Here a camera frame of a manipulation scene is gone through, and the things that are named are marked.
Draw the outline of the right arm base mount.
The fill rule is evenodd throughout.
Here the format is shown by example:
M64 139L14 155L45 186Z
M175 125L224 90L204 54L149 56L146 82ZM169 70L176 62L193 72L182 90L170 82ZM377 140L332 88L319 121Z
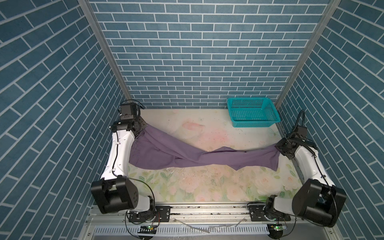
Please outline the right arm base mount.
M289 222L291 217L288 214L277 212L274 209L267 207L265 204L250 203L247 205L252 222Z

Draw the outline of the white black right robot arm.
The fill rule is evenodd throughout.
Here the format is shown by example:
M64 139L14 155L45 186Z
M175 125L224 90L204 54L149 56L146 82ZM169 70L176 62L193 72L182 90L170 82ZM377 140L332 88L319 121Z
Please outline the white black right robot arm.
M264 207L265 217L277 221L295 216L320 227L333 227L347 200L344 189L330 179L321 163L316 144L305 135L292 132L277 145L280 153L295 163L302 175L302 187L291 199L270 196Z

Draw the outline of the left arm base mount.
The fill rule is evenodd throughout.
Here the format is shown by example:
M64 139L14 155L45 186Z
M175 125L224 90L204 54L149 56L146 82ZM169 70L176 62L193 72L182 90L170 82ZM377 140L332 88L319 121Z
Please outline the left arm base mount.
M129 212L128 221L132 224L169 222L170 214L170 206L155 206L145 212Z

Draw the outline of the purple trousers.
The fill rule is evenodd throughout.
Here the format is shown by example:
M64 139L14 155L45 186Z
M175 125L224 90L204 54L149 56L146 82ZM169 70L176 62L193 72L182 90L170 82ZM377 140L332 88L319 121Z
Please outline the purple trousers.
M224 165L236 171L252 166L276 171L280 155L274 145L251 151L221 147L206 152L148 125L135 139L129 163L146 170Z

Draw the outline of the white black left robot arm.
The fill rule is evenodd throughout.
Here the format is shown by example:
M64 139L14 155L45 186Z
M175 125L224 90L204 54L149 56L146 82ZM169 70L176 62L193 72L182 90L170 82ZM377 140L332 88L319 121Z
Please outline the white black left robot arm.
M135 180L129 178L131 148L136 136L145 129L142 117L118 120L110 126L112 146L106 168L98 181L91 184L91 194L102 214L127 211L131 223L155 218L155 197L139 193Z

